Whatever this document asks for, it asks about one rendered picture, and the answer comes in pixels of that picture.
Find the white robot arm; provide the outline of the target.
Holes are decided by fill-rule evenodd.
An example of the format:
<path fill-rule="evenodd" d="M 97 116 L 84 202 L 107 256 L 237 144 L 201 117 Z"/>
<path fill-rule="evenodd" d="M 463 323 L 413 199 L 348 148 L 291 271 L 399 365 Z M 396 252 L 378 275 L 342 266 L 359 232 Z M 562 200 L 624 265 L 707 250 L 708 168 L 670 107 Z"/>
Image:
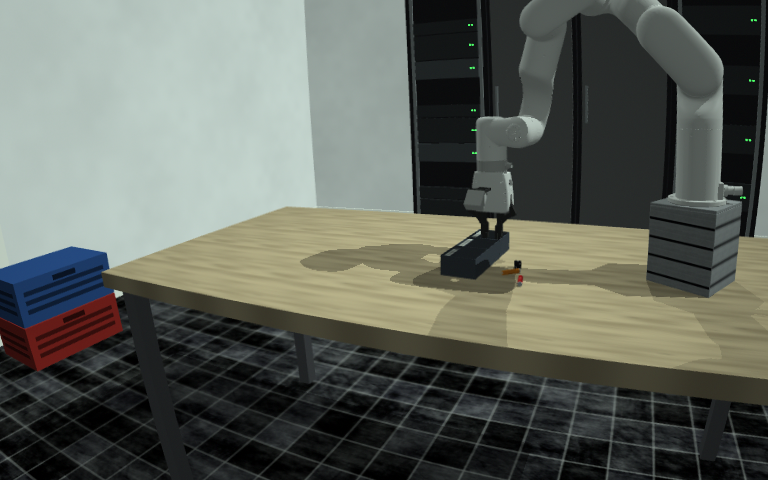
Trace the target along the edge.
<path fill-rule="evenodd" d="M 542 137 L 567 21 L 579 13 L 615 15 L 677 84 L 676 188 L 668 201 L 718 207 L 727 204 L 728 195 L 742 196 L 742 186 L 721 182 L 722 61 L 678 12 L 657 0 L 528 3 L 520 15 L 521 30 L 528 36 L 519 66 L 523 85 L 520 113 L 516 117 L 481 117 L 476 121 L 477 171 L 507 171 L 513 167 L 507 160 L 507 147 L 523 148 Z"/>

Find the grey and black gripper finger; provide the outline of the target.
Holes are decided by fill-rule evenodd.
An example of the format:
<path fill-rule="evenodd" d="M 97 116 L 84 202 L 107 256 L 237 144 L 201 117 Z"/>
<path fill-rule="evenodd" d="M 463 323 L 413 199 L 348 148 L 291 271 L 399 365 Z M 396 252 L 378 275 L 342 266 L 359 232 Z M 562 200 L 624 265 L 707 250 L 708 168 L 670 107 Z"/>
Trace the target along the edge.
<path fill-rule="evenodd" d="M 506 215 L 504 215 L 502 213 L 496 213 L 496 215 L 497 215 L 497 225 L 495 225 L 495 239 L 497 239 L 497 240 L 499 240 L 503 236 L 503 223 L 507 219 L 517 215 L 516 209 L 515 209 L 512 201 L 511 201 L 511 199 L 510 199 L 509 211 L 510 212 L 507 213 Z"/>
<path fill-rule="evenodd" d="M 479 212 L 475 210 L 468 210 L 469 213 L 474 215 L 481 224 L 481 235 L 482 238 L 489 237 L 489 222 L 487 222 L 487 212 Z M 485 216 L 485 219 L 484 219 Z"/>

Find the dark grey bin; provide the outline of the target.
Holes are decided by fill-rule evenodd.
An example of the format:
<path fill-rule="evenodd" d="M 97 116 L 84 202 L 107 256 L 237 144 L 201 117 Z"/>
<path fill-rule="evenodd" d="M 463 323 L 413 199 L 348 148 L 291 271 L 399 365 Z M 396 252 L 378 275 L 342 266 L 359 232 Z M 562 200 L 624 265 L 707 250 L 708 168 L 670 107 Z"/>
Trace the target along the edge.
<path fill-rule="evenodd" d="M 495 230 L 482 238 L 479 229 L 440 255 L 440 275 L 476 280 L 508 250 L 509 232 L 497 240 Z"/>

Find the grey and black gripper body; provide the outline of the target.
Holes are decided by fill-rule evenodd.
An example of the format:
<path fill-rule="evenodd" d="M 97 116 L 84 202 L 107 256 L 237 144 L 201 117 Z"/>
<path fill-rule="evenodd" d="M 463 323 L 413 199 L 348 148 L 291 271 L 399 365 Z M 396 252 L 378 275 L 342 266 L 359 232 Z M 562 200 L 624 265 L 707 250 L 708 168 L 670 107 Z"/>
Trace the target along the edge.
<path fill-rule="evenodd" d="M 474 173 L 472 188 L 476 189 L 478 187 L 491 188 L 491 191 L 487 192 L 484 210 L 480 212 L 507 213 L 510 207 L 510 199 L 512 199 L 514 205 L 510 172 L 477 171 Z"/>

